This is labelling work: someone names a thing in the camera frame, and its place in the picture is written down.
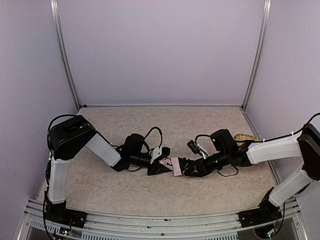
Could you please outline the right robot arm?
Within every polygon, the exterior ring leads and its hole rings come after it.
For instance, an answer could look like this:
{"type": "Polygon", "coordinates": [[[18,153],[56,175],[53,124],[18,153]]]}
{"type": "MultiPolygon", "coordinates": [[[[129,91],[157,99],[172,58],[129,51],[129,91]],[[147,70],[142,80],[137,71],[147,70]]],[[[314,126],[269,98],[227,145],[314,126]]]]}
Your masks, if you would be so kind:
{"type": "Polygon", "coordinates": [[[320,179],[320,133],[311,123],[282,137],[246,140],[241,145],[228,129],[220,129],[209,137],[217,153],[189,163],[184,169],[186,176],[205,177],[228,165],[250,167],[266,161],[302,158],[302,165],[268,194],[267,202],[275,207],[320,179]]]}

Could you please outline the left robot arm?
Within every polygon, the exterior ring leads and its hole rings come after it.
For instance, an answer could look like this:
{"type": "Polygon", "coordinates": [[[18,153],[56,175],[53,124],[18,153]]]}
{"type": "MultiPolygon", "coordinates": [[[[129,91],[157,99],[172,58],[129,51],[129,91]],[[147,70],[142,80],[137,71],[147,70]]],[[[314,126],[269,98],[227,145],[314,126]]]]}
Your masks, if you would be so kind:
{"type": "Polygon", "coordinates": [[[46,141],[49,150],[46,170],[47,198],[54,204],[66,201],[66,185],[71,161],[86,149],[116,172],[131,166],[145,168],[147,175],[172,172],[170,148],[150,148],[146,136],[132,133],[120,146],[107,140],[83,115],[64,114],[48,126],[46,141]]]}

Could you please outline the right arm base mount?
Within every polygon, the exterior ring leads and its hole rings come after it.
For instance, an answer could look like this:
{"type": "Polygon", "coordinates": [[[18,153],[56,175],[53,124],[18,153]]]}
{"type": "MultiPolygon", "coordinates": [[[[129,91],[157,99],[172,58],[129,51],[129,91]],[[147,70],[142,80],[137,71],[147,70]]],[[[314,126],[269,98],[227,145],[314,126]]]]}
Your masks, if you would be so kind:
{"type": "Polygon", "coordinates": [[[246,228],[281,219],[283,215],[279,207],[272,205],[241,211],[238,213],[238,217],[241,227],[246,228]]]}

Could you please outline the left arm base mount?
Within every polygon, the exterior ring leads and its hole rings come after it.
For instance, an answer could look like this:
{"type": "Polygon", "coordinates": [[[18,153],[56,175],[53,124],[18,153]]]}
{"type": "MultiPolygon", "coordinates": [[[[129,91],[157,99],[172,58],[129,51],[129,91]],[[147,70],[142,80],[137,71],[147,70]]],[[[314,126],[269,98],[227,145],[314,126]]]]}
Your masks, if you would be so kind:
{"type": "Polygon", "coordinates": [[[44,218],[54,223],[66,225],[69,227],[84,228],[87,219],[87,213],[84,211],[73,210],[58,206],[57,204],[45,206],[44,218]]]}

